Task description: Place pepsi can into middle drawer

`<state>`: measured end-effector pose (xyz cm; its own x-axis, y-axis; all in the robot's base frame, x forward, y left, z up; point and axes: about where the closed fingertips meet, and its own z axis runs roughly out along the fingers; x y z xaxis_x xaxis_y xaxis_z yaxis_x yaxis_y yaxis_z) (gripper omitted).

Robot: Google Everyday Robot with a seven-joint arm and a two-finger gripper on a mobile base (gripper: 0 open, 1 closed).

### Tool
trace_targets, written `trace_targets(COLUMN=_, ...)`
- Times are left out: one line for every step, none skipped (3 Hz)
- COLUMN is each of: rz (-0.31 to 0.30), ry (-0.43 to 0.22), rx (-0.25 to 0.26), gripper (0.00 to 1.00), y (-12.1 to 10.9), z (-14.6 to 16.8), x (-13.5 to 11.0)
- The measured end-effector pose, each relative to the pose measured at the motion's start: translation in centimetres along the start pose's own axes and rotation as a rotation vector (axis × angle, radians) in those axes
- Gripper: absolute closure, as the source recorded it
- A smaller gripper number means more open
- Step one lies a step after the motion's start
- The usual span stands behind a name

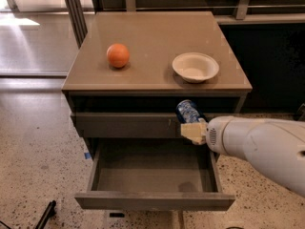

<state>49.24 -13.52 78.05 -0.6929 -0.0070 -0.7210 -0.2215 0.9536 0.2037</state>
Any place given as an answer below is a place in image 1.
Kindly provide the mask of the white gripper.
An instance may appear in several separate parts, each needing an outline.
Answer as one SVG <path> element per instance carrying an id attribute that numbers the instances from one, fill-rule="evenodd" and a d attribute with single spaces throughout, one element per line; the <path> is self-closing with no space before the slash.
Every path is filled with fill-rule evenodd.
<path id="1" fill-rule="evenodd" d="M 200 118 L 198 122 L 182 124 L 180 132 L 195 145 L 203 145 L 207 141 L 213 152 L 245 160 L 243 144 L 246 136 L 261 123 L 263 120 L 232 115 L 216 117 L 209 123 Z"/>

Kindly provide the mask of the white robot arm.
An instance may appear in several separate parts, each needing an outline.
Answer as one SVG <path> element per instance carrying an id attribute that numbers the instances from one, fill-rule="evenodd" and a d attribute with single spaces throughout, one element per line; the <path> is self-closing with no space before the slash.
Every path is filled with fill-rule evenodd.
<path id="1" fill-rule="evenodd" d="M 305 123 L 220 116 L 183 123 L 181 135 L 215 153 L 249 162 L 262 176 L 305 197 Z"/>

